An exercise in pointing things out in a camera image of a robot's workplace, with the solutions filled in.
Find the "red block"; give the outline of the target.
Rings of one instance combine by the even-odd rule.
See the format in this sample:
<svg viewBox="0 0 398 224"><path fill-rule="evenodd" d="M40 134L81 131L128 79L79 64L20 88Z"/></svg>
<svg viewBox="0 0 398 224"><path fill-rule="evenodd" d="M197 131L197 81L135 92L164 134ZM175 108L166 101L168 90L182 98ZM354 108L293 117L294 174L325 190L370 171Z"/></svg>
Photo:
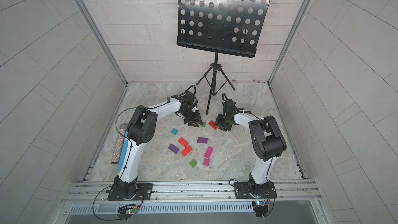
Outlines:
<svg viewBox="0 0 398 224"><path fill-rule="evenodd" d="M218 127L215 125L215 122L214 122L214 121L210 121L208 124L209 124L214 130L218 129Z"/></svg>
<svg viewBox="0 0 398 224"><path fill-rule="evenodd" d="M184 150L181 151L181 154L185 157L192 151L192 147L188 145Z"/></svg>
<svg viewBox="0 0 398 224"><path fill-rule="evenodd" d="M183 147L187 147L189 145L189 143L184 138L180 138L178 140L178 143L181 144Z"/></svg>

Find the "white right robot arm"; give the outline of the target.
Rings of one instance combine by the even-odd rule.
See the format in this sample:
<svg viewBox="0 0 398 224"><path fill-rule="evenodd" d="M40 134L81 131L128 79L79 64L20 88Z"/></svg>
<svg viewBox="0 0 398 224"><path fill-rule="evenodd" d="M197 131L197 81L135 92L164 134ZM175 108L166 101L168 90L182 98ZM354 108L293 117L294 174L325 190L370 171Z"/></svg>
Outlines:
<svg viewBox="0 0 398 224"><path fill-rule="evenodd" d="M271 171L277 159L287 149L286 141L274 116L258 117L252 112L236 107L236 102L222 95L223 110L216 118L215 126L230 131L241 125L250 131L254 152L257 156L253 171L249 174L248 190L259 196L272 189Z"/></svg>

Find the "teal cube block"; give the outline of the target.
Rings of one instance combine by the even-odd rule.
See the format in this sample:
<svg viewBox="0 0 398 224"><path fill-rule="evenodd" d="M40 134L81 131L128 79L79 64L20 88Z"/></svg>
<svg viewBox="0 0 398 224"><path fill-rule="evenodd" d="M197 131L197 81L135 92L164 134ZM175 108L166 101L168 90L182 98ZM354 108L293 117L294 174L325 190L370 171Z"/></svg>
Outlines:
<svg viewBox="0 0 398 224"><path fill-rule="evenodd" d="M177 129L174 129L174 128L173 128L173 129L171 130L171 133L172 133L173 135L176 135L176 134L177 134L177 132L178 132L178 130L177 130Z"/></svg>

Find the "magenta long block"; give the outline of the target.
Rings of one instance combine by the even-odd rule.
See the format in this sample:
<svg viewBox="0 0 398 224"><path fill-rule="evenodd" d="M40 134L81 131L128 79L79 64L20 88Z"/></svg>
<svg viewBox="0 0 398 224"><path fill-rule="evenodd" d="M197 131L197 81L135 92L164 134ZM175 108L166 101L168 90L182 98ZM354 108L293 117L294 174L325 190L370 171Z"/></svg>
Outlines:
<svg viewBox="0 0 398 224"><path fill-rule="evenodd" d="M204 157L205 157L206 159L210 159L213 150L214 150L214 149L213 149L212 147L209 146L209 147L207 148L206 152L205 152Z"/></svg>

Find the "dark purple block left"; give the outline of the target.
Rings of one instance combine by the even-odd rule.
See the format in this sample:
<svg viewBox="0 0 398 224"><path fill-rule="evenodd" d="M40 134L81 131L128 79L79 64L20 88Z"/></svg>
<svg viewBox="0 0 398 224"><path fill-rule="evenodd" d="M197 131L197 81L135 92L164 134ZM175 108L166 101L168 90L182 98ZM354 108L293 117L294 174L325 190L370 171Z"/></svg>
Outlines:
<svg viewBox="0 0 398 224"><path fill-rule="evenodd" d="M178 154L178 152L179 152L179 148L177 146L173 145L173 144L170 144L168 149L170 151L172 151L174 154Z"/></svg>

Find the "light green block front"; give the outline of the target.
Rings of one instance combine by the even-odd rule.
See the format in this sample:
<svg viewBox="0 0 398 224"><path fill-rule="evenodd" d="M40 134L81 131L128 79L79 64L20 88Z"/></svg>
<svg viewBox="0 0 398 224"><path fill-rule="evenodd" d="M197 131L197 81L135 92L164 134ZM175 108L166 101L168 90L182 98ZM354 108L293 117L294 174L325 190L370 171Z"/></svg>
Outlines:
<svg viewBox="0 0 398 224"><path fill-rule="evenodd" d="M198 164L198 163L197 163L196 160L192 160L192 161L189 163L189 165L190 165L192 168L195 168L197 164Z"/></svg>

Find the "glittery silver microphone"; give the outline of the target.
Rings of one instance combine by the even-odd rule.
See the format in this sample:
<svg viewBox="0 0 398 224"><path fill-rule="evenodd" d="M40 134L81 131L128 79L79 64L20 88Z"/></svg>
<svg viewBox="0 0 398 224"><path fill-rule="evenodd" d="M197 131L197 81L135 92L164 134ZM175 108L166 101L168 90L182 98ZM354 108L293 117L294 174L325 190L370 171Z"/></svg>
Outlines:
<svg viewBox="0 0 398 224"><path fill-rule="evenodd" d="M116 143L114 146L114 152L111 160L111 164L118 164L120 161L121 153L122 153L122 148L124 145L124 139L125 139L125 133L126 133L127 125L126 123L122 124L118 128L118 136L116 139Z"/></svg>

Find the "blue flat object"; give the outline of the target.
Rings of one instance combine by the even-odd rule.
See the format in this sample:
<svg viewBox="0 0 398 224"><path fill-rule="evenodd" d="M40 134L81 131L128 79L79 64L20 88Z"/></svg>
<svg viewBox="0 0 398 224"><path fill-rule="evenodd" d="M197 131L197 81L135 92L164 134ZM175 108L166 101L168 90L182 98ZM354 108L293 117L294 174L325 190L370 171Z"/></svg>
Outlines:
<svg viewBox="0 0 398 224"><path fill-rule="evenodd" d="M127 139L124 140L121 154L120 154L120 159L119 159L119 166L118 166L118 171L120 172L123 168L124 160L125 160L125 155L127 152L129 141Z"/></svg>

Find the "right circuit board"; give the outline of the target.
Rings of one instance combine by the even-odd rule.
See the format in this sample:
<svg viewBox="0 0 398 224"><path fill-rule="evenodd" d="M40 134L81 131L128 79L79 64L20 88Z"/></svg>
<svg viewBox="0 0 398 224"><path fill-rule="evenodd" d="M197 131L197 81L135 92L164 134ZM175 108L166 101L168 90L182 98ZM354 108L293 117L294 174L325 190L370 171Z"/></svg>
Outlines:
<svg viewBox="0 0 398 224"><path fill-rule="evenodd" d="M252 201L252 208L256 218L265 218L268 215L269 206L266 201Z"/></svg>

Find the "circuit board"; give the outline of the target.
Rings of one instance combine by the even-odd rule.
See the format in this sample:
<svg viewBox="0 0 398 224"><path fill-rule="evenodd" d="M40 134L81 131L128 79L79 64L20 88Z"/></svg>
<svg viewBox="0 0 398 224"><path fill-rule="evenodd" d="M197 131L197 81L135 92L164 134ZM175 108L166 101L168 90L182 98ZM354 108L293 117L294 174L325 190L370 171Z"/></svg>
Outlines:
<svg viewBox="0 0 398 224"><path fill-rule="evenodd" d="M252 201L252 208L256 218L265 218L268 215L269 206L266 201Z"/></svg>
<svg viewBox="0 0 398 224"><path fill-rule="evenodd" d="M128 205L120 207L117 212L117 217L118 217L119 221L123 221L123 220L127 221L133 215L138 213L138 211L140 210L140 207L141 207L140 205L136 205L136 204L128 204Z"/></svg>

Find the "black music stand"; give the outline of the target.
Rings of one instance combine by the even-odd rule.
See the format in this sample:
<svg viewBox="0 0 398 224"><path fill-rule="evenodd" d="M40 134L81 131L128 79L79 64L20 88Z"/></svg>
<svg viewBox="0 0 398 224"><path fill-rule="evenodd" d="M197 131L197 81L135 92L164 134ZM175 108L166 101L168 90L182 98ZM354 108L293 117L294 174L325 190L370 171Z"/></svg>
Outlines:
<svg viewBox="0 0 398 224"><path fill-rule="evenodd" d="M219 92L220 54L253 58L271 0L178 0L177 45L213 52L209 96Z"/></svg>

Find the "left circuit board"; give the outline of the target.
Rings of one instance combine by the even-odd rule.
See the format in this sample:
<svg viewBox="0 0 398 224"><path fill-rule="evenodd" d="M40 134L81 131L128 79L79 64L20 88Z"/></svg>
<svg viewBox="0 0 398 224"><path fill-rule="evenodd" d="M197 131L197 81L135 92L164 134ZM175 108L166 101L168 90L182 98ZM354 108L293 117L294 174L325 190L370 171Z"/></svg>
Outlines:
<svg viewBox="0 0 398 224"><path fill-rule="evenodd" d="M141 207L140 205L136 205L136 204L128 204L128 205L120 207L117 212L117 217L118 217L119 221L123 221L123 220L127 221L133 215L138 213L138 211L140 210L140 207Z"/></svg>

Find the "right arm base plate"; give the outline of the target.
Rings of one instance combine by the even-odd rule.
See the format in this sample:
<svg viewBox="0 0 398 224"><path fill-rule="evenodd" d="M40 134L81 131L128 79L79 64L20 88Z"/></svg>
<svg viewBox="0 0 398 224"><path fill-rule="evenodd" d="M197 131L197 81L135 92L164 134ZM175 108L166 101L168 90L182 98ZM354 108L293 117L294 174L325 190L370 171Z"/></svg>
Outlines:
<svg viewBox="0 0 398 224"><path fill-rule="evenodd" d="M277 193L272 181L258 185L254 181L233 184L236 199L276 199Z"/></svg>

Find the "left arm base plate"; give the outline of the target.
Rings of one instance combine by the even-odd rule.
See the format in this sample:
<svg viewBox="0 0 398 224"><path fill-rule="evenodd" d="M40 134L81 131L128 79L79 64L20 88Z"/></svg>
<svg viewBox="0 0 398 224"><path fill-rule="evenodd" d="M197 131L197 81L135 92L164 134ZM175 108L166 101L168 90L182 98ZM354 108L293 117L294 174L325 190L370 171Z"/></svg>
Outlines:
<svg viewBox="0 0 398 224"><path fill-rule="evenodd" d="M125 193L112 185L110 190L106 190L108 201L139 201L150 200L154 184L138 183L129 186Z"/></svg>

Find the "aluminium frame rail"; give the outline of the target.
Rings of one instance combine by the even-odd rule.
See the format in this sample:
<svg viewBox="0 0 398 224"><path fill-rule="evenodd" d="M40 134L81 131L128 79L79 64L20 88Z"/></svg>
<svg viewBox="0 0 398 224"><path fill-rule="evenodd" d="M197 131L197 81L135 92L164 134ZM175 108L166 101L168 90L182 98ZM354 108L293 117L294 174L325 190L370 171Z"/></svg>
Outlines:
<svg viewBox="0 0 398 224"><path fill-rule="evenodd" d="M320 200L321 194L314 180L275 180L273 188L259 194L249 193L235 181L154 181L148 188L147 182L139 182L140 195L131 203L169 202L221 202L221 201L270 201L276 200ZM61 202L63 204L126 203L122 197L108 199L110 182L72 183Z"/></svg>

